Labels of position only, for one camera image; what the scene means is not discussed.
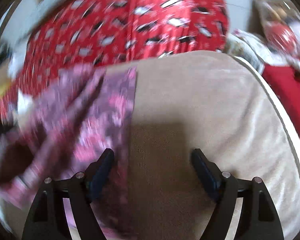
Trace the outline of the purple floral cloth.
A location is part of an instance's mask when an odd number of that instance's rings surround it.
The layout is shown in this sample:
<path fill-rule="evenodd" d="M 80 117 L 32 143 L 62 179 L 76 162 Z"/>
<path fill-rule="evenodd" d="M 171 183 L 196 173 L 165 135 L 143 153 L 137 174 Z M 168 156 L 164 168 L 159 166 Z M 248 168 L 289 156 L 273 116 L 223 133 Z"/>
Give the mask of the purple floral cloth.
<path fill-rule="evenodd" d="M 115 154 L 101 197 L 91 207 L 108 239 L 135 239 L 128 209 L 128 141 L 137 71 L 76 65 L 34 101 L 24 122 L 0 137 L 0 197 L 24 208 L 47 177 L 71 178 Z"/>

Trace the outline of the beige fleece blanket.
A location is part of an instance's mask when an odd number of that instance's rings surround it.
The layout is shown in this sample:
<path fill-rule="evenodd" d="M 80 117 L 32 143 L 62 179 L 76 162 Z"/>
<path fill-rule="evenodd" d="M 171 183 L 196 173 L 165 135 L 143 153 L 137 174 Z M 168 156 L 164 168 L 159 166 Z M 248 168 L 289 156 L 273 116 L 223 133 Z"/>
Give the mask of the beige fleece blanket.
<path fill-rule="evenodd" d="M 254 68 L 211 51 L 101 68 L 137 71 L 127 173 L 135 239 L 200 238 L 215 204 L 191 165 L 196 148 L 237 178 L 260 177 L 284 238 L 299 233 L 300 139 Z M 21 230 L 32 202 L 4 201 L 11 227 Z"/>

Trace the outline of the red cloth at edge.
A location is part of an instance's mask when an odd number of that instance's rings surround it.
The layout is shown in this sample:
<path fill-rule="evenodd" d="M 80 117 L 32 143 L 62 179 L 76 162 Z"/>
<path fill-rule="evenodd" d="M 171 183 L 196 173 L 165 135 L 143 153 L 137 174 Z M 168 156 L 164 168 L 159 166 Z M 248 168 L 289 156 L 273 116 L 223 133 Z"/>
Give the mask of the red cloth at edge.
<path fill-rule="evenodd" d="M 262 77 L 284 106 L 300 139 L 300 75 L 292 67 L 266 64 Z"/>

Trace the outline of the white patterned fabric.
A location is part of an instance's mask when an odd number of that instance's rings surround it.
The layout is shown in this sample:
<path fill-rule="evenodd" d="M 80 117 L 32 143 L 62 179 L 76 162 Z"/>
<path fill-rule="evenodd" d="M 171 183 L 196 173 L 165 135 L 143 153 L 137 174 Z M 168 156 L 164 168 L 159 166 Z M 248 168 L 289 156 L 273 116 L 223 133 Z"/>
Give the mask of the white patterned fabric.
<path fill-rule="evenodd" d="M 284 56 L 270 49 L 260 35 L 236 29 L 226 37 L 225 53 L 248 61 L 262 75 L 266 64 L 274 67 L 288 66 Z"/>

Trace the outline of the red ornament in plastic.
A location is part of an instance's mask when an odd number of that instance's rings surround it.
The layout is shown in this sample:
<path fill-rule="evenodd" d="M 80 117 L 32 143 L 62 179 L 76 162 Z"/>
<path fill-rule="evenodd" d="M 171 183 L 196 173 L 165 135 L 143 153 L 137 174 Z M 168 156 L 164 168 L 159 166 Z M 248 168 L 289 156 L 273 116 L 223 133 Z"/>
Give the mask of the red ornament in plastic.
<path fill-rule="evenodd" d="M 300 12 L 289 0 L 255 0 L 268 43 L 277 51 L 300 59 Z"/>

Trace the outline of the red penguin pattern blanket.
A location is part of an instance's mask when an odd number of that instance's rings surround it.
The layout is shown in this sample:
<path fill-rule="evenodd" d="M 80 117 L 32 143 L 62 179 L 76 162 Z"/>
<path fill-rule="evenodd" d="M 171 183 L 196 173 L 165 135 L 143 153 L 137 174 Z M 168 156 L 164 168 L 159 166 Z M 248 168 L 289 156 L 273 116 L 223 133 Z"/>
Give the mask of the red penguin pattern blanket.
<path fill-rule="evenodd" d="M 25 56 L 0 95 L 0 120 L 10 120 L 18 93 L 38 96 L 74 64 L 220 52 L 228 30 L 224 0 L 43 0 L 22 22 Z"/>

